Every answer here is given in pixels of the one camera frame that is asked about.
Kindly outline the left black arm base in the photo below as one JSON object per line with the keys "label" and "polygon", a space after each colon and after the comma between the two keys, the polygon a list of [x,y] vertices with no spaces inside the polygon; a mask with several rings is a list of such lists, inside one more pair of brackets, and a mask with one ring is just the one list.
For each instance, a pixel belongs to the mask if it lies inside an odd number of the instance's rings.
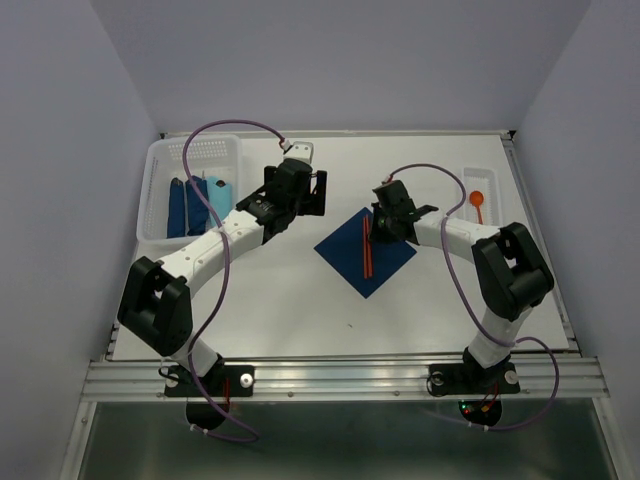
{"label": "left black arm base", "polygon": [[[195,401],[204,397],[186,368],[179,365],[163,366],[158,369],[158,374],[165,381],[166,397],[187,400],[185,413],[190,423],[194,422],[197,427],[211,433],[225,422],[225,417],[208,403]],[[255,367],[248,364],[219,364],[199,380],[218,407],[230,414],[233,398],[253,396]]]}

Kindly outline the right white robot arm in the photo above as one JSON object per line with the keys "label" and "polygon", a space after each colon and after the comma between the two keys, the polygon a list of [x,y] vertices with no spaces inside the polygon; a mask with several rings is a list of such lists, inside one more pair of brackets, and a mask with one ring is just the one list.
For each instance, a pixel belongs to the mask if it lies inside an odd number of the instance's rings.
{"label": "right white robot arm", "polygon": [[374,243],[408,242],[442,250],[463,305],[473,310],[451,258],[470,262],[485,303],[484,315],[472,317],[478,333],[463,353],[465,367],[492,372],[504,364],[530,311],[554,288],[554,278],[529,229],[512,222],[496,227],[456,219],[431,205],[417,207],[399,180],[373,190]]}

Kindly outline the orange plastic spoon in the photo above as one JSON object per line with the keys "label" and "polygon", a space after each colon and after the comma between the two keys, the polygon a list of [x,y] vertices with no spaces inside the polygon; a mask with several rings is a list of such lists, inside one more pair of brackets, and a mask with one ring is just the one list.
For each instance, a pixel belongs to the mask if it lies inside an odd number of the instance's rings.
{"label": "orange plastic spoon", "polygon": [[474,190],[469,195],[469,203],[474,207],[477,215],[477,221],[479,224],[484,223],[484,217],[482,213],[482,206],[484,204],[484,195],[479,190]]}

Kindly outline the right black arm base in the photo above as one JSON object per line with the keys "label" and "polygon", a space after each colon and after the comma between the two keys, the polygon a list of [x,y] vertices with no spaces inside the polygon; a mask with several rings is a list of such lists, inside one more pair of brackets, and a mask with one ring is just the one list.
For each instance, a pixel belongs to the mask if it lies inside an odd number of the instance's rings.
{"label": "right black arm base", "polygon": [[458,408],[463,419],[482,427],[495,427],[501,419],[501,395],[521,391],[515,366],[509,361],[488,369],[471,361],[433,364],[426,386],[434,397],[461,396]]}

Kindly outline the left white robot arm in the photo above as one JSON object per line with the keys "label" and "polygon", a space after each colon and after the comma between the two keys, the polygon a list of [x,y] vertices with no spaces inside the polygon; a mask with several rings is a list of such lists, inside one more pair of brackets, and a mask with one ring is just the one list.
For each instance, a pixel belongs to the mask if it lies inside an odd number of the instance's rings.
{"label": "left white robot arm", "polygon": [[231,262],[284,232],[298,216],[322,216],[327,173],[286,158],[267,167],[264,185],[237,204],[221,226],[172,254],[140,257],[130,267],[119,323],[163,358],[202,379],[221,356],[194,331],[192,299],[215,275],[227,287]]}

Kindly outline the dark blue paper napkin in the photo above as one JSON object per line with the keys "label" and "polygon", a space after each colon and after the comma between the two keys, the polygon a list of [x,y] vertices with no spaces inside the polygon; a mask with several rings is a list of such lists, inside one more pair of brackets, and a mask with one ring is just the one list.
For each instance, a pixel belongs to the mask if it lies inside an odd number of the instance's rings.
{"label": "dark blue paper napkin", "polygon": [[363,277],[362,219],[367,214],[372,225],[373,213],[362,208],[314,249],[363,298],[369,298],[415,255],[406,242],[372,244],[373,277]]}

